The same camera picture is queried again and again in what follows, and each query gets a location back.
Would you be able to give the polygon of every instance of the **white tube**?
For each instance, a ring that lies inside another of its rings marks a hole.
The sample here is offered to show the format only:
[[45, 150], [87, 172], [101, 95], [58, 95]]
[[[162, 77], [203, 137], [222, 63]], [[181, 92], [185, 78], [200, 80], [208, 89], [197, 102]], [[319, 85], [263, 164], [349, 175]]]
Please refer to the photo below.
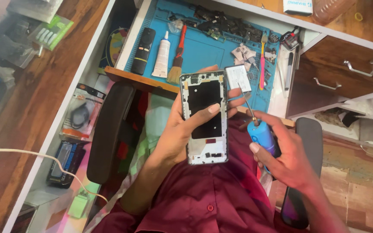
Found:
[[158, 57], [156, 58], [155, 68], [153, 69], [152, 76], [155, 77], [168, 77], [168, 57], [169, 48], [171, 43], [168, 40], [168, 31], [165, 33], [165, 37], [161, 40], [159, 45]]

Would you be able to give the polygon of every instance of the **smartphone frame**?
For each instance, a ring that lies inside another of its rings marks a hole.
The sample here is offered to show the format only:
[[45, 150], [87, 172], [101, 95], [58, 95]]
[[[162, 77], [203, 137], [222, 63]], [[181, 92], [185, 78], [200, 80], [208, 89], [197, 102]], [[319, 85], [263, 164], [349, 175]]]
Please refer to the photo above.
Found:
[[[189, 117], [191, 116], [191, 106], [188, 103], [190, 97], [190, 90], [192, 91], [194, 87], [200, 86], [201, 84], [206, 82], [211, 82], [211, 86], [213, 86], [215, 85], [215, 81], [218, 81], [218, 87], [220, 88], [221, 101], [219, 103], [221, 115], [221, 135], [215, 137], [204, 137], [194, 139], [194, 134], [197, 135], [194, 131], [195, 133], [193, 132], [192, 136], [188, 140], [188, 144], [186, 145], [186, 156], [188, 159], [188, 164], [190, 165], [212, 164], [228, 161], [228, 99], [226, 78], [227, 76], [225, 71], [191, 73], [184, 74], [179, 77], [182, 98], [182, 113], [184, 120], [189, 119]], [[200, 91], [202, 91], [203, 88], [205, 88], [205, 91], [211, 91], [208, 90], [206, 87], [200, 88]], [[204, 106], [200, 106], [199, 110], [205, 109], [215, 103], [216, 102], [205, 103]]]

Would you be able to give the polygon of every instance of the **brush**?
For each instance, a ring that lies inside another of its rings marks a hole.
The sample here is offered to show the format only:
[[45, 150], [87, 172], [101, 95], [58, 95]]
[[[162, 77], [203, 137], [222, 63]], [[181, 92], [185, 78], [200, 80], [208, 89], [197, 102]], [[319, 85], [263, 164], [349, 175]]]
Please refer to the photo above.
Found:
[[181, 76], [182, 72], [182, 62], [184, 61], [184, 59], [182, 58], [182, 54], [184, 53], [184, 40], [186, 32], [187, 26], [184, 24], [181, 32], [181, 39], [179, 40], [178, 48], [175, 51], [177, 55], [172, 62], [172, 68], [169, 71], [168, 78], [166, 79], [167, 82], [172, 84], [179, 84], [179, 77]]
[[264, 44], [267, 42], [267, 34], [263, 34], [262, 37], [262, 56], [260, 58], [260, 90], [264, 89], [264, 64], [266, 60], [264, 59]]

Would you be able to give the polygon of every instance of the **black remote control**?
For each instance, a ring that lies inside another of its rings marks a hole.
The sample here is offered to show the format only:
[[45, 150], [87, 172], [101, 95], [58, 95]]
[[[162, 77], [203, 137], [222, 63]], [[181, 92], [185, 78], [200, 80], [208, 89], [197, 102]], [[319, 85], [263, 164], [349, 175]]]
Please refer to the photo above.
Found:
[[143, 30], [141, 41], [139, 42], [135, 59], [133, 60], [131, 71], [135, 74], [143, 75], [146, 64], [148, 63], [148, 57], [150, 48], [152, 48], [153, 39], [155, 38], [156, 31], [150, 28]]

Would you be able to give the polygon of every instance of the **metal handle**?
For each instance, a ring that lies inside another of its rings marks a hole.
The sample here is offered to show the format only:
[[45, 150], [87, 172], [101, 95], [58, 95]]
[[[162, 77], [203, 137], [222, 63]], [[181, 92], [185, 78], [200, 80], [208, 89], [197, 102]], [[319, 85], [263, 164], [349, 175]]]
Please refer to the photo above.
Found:
[[345, 65], [348, 66], [348, 68], [353, 71], [353, 72], [357, 72], [357, 73], [360, 73], [362, 75], [365, 75], [365, 76], [368, 76], [368, 77], [372, 77], [373, 76], [373, 70], [368, 74], [368, 73], [365, 73], [365, 72], [362, 72], [362, 71], [358, 71], [358, 70], [355, 70], [354, 68], [352, 68], [352, 64], [349, 62], [349, 61], [344, 61], [343, 62]]
[[332, 89], [332, 90], [336, 90], [336, 88], [342, 86], [342, 85], [336, 83], [336, 87], [329, 87], [329, 86], [326, 86], [326, 85], [320, 84], [318, 78], [314, 77], [313, 79], [316, 81], [316, 83], [317, 83], [319, 86], [321, 86], [321, 87], [326, 87], [326, 88], [329, 88], [329, 89]]

